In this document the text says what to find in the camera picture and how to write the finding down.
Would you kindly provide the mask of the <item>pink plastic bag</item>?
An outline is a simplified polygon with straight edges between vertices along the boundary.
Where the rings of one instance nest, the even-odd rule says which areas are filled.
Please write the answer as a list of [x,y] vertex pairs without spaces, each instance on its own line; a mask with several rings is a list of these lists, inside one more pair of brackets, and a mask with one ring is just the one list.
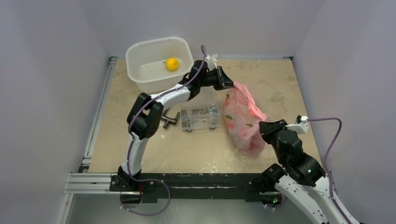
[[247,86],[234,82],[226,93],[224,122],[241,153],[254,158],[262,153],[266,142],[261,137],[259,123],[266,119]]

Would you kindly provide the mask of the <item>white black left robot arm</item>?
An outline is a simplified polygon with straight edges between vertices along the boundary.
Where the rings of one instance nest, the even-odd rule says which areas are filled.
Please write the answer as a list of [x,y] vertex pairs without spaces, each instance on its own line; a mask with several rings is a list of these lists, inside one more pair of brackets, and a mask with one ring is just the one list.
[[197,60],[190,72],[174,86],[163,92],[149,95],[141,93],[127,117],[130,143],[126,159],[117,174],[111,177],[110,191],[135,191],[141,185],[142,158],[150,137],[158,130],[163,112],[196,97],[202,87],[216,91],[234,87],[234,82],[221,66],[210,68],[205,60]]

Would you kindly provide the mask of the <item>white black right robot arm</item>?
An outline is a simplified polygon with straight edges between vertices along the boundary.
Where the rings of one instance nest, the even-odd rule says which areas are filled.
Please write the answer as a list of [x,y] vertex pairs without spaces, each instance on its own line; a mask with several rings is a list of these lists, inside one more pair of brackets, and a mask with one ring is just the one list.
[[276,189],[293,202],[313,223],[357,224],[334,190],[326,164],[303,151],[300,134],[313,120],[298,116],[294,124],[285,120],[259,122],[262,139],[271,145],[278,163],[262,173],[263,191]]

